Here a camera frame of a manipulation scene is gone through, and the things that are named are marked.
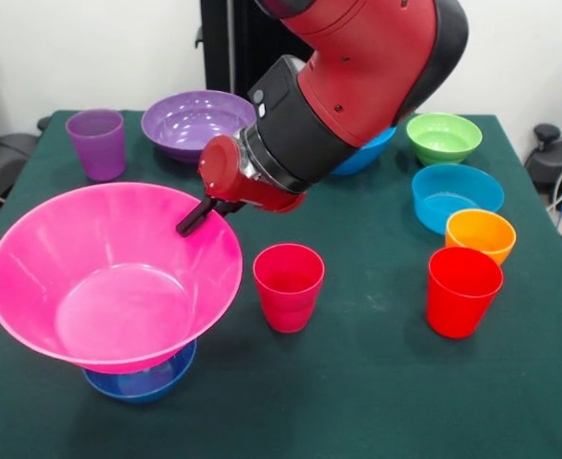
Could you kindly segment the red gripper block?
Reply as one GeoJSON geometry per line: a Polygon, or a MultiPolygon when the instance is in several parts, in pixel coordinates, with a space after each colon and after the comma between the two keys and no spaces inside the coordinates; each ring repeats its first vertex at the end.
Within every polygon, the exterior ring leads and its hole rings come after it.
{"type": "Polygon", "coordinates": [[[177,225],[181,237],[192,234],[213,209],[220,216],[227,216],[249,204],[265,211],[285,213],[300,206],[307,197],[307,193],[292,194],[267,181],[247,150],[229,136],[215,137],[206,145],[198,172],[208,197],[177,225]]]}

